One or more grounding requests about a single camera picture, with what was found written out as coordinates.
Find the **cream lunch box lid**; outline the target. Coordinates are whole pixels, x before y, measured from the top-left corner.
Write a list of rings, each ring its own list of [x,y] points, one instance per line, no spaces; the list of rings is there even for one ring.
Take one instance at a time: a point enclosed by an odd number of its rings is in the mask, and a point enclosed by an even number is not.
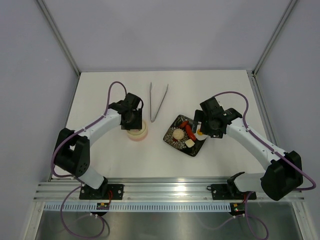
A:
[[[142,129],[132,129],[127,130],[127,134],[130,135],[147,135],[148,134],[148,125],[145,120],[142,121]]]

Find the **metal tongs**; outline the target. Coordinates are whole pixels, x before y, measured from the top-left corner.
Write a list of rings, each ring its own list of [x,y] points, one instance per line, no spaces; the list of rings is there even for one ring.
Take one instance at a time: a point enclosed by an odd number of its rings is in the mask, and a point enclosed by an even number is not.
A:
[[[164,101],[167,97],[169,91],[169,84],[167,84],[164,88],[164,92],[162,93],[161,97],[154,98],[154,94],[156,91],[154,90],[154,85],[151,82],[149,84],[149,120],[151,123],[154,123],[158,115],[162,109],[162,106],[164,104]]]

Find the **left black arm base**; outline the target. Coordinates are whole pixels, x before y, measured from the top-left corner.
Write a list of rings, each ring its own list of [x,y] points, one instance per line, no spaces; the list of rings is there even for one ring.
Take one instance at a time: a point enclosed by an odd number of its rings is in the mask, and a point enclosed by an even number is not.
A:
[[[90,186],[83,186],[80,189],[80,200],[122,200],[124,194],[123,184],[109,184],[101,186],[98,189]]]

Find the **cream pink lunch box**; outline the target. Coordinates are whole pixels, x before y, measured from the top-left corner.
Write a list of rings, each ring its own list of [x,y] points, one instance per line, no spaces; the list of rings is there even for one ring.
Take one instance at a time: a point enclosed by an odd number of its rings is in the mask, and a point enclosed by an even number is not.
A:
[[[132,135],[132,134],[127,134],[127,137],[134,142],[139,142],[139,141],[143,141],[146,137],[147,134],[140,134],[140,135]]]

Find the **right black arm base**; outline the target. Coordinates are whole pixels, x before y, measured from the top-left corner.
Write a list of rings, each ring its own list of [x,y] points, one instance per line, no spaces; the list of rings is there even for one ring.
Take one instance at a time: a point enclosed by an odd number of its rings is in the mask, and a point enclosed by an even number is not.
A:
[[[211,192],[213,200],[245,200],[248,196],[247,192],[241,192],[235,187],[227,183],[213,183],[206,187]]]

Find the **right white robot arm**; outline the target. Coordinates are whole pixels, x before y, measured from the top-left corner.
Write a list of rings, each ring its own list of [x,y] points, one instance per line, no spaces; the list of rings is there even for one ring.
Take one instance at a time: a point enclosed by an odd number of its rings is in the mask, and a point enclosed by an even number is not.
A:
[[[279,201],[303,183],[301,156],[287,152],[259,135],[246,122],[246,114],[234,108],[224,109],[211,97],[200,103],[194,113],[194,122],[200,123],[200,131],[211,138],[227,135],[248,152],[263,167],[263,173],[239,172],[226,181],[224,189],[232,198],[242,194],[263,191],[269,198]]]

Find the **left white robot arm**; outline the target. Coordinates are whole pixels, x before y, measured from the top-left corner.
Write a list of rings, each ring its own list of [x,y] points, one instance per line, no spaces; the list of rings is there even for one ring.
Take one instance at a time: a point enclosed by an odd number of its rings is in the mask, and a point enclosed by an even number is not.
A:
[[[143,100],[127,93],[123,100],[108,103],[105,112],[96,120],[78,129],[64,128],[59,132],[51,159],[52,170],[59,167],[90,187],[97,199],[108,194],[108,180],[91,166],[91,148],[114,128],[141,130],[143,127]]]

